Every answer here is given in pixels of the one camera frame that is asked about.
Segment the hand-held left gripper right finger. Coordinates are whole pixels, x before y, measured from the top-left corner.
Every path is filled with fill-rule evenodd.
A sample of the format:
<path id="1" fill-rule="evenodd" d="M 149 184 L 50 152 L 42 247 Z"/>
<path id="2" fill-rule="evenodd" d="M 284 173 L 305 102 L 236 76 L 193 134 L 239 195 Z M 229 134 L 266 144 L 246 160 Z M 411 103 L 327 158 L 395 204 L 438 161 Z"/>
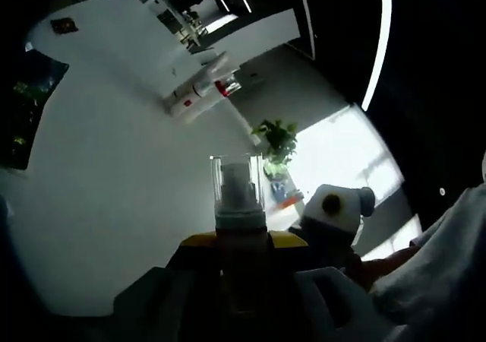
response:
<path id="1" fill-rule="evenodd" d="M 270 232 L 276 310 L 290 341 L 388 341 L 392 322 L 359 285 L 336 268 L 313 269 L 306 241 Z"/>

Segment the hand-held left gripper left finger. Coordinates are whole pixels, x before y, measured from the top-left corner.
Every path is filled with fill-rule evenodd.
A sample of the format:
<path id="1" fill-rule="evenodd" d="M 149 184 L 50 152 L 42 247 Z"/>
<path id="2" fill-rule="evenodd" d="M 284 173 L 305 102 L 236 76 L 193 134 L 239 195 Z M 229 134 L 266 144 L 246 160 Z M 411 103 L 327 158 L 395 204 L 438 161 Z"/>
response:
<path id="1" fill-rule="evenodd" d="M 154 267 L 113 303 L 120 341 L 177 341 L 197 277 L 216 263 L 216 234 L 183 240 L 165 268 Z"/>

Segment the person's right hand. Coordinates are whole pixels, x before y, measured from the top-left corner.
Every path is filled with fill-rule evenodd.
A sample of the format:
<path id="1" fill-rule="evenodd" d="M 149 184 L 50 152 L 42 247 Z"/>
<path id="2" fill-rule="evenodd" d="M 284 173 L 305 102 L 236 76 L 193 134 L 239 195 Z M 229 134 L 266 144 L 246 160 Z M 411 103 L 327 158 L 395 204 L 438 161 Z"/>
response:
<path id="1" fill-rule="evenodd" d="M 382 276 L 382 268 L 382 259 L 363 261 L 360 256 L 352 252 L 346 256 L 344 274 L 369 292 L 374 283 Z"/>

